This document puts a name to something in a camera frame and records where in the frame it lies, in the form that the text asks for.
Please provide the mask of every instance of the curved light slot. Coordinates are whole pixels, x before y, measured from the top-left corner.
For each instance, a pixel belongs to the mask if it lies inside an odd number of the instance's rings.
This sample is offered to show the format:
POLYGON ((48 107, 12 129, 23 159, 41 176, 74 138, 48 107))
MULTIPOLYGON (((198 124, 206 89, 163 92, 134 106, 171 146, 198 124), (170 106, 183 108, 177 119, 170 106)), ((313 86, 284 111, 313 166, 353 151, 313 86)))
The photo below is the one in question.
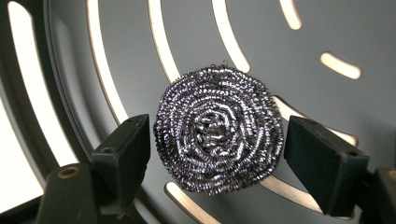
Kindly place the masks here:
POLYGON ((20 4, 8 3, 12 37, 17 51, 23 82, 35 116, 60 166, 78 162, 50 101, 35 45, 29 12, 20 4))
POLYGON ((293 0, 279 0, 280 6, 282 7, 283 15, 285 15, 286 21, 291 30, 300 30, 303 26, 303 22, 297 13, 296 6, 293 0))
POLYGON ((320 61, 331 68, 333 71, 352 79, 361 78, 361 68, 358 66, 347 63, 341 58, 336 57, 330 52, 324 52, 320 55, 320 61))
POLYGON ((148 14, 155 48, 163 65, 163 71, 169 83, 173 83, 180 78, 180 73, 177 70, 175 60, 169 48, 168 39, 166 38, 161 0, 148 0, 148 14))
POLYGON ((189 214, 198 223, 217 224, 219 223, 210 216, 204 209, 196 204, 187 194, 183 192, 174 182, 165 185, 165 193, 177 204, 184 212, 189 214))
POLYGON ((235 34, 233 33, 233 27, 231 26, 230 18, 228 17, 225 0, 212 0, 212 5, 215 13, 216 24, 218 25, 221 39, 228 51, 228 54, 237 69, 245 73, 248 72, 250 70, 250 64, 248 63, 247 57, 239 46, 235 34))
MULTIPOLYGON (((301 118, 306 118, 309 119, 309 117, 305 116, 304 114, 300 113, 298 110, 296 110, 295 108, 293 108, 291 105, 288 105, 286 102, 284 102, 280 97, 278 96, 273 96, 273 99, 277 105, 277 107, 279 108, 279 112, 282 116, 283 119, 289 121, 290 116, 297 116, 297 117, 301 117, 301 118)), ((341 133, 339 131, 336 131, 332 128, 326 127, 329 131, 331 131, 332 133, 337 134, 339 137, 341 137, 342 139, 346 140, 350 145, 356 147, 358 145, 358 138, 348 134, 348 133, 341 133)))
POLYGON ((129 117, 122 105, 116 86, 114 85, 110 69, 108 68, 105 47, 102 39, 102 31, 100 28, 98 1, 87 0, 87 11, 88 29, 90 32, 91 47, 97 74, 111 113, 113 114, 117 124, 121 124, 129 117))
POLYGON ((278 194, 291 202, 302 205, 302 206, 309 208, 313 211, 323 213, 321 211, 318 203, 315 201, 315 199, 309 193, 307 193, 303 190, 297 189, 297 188, 279 180, 278 178, 276 178, 272 175, 270 175, 267 178, 265 178, 264 180, 262 180, 262 182, 260 182, 260 184, 263 187, 271 190, 273 193, 278 194))
POLYGON ((0 214, 43 194, 7 118, 0 99, 0 214))

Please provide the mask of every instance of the dark gray surface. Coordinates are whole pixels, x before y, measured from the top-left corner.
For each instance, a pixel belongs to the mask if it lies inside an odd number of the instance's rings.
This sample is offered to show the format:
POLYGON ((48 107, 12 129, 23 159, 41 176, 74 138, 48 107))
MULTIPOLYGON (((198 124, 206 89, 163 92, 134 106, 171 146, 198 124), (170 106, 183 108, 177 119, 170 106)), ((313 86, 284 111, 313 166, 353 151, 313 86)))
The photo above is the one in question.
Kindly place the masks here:
MULTIPOLYGON (((89 46, 86 28, 81 32, 73 28, 75 22, 85 26, 84 18, 75 18, 84 7, 77 2, 76 7, 69 2, 56 3, 60 14, 70 14, 58 23, 64 30, 60 34, 70 35, 66 38, 70 43, 59 41, 58 50, 65 54, 64 66, 77 64, 76 71, 64 69, 75 74, 66 76, 66 84, 73 89, 71 98, 81 117, 97 118, 85 124, 87 135, 96 142, 100 134, 94 133, 111 132, 114 125, 106 108, 93 109, 106 105, 103 95, 85 89, 89 82, 97 92, 98 83, 92 61, 87 61, 90 55, 83 55, 85 61, 78 56, 79 48, 89 46), (77 58, 67 59, 66 54, 77 54, 77 58)), ((106 56, 120 98, 130 117, 149 113, 152 125, 168 83, 153 43, 147 1, 100 1, 99 6, 106 56)), ((227 1, 234 32, 251 64, 249 74, 312 119, 356 135, 359 149, 371 156, 371 170, 394 165, 396 2, 302 0, 296 1, 296 6, 304 25, 292 31, 278 1, 227 1), (351 80, 325 67, 319 60, 324 51, 360 66, 363 77, 351 80)), ((211 1, 163 1, 163 19, 180 73, 224 60, 232 65, 217 31, 211 1)), ((301 187, 284 161, 276 176, 301 187)), ((143 189, 163 220, 193 223, 163 192, 164 184, 172 180, 161 164, 152 135, 143 189)), ((222 223, 345 223, 290 203, 261 186, 214 197, 189 195, 222 223)), ((155 223, 141 211, 149 223, 155 223)), ((358 223, 358 218, 348 223, 358 223)))

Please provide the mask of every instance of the stainless steel scourer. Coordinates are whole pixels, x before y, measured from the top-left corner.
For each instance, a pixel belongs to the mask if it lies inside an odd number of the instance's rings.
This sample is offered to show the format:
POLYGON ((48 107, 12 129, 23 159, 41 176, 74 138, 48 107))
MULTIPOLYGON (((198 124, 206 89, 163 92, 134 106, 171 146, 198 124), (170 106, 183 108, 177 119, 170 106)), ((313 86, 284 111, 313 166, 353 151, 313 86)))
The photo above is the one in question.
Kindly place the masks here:
POLYGON ((263 180, 284 142, 280 113, 264 84, 226 65, 190 72, 167 88, 154 134, 177 183, 208 195, 263 180))

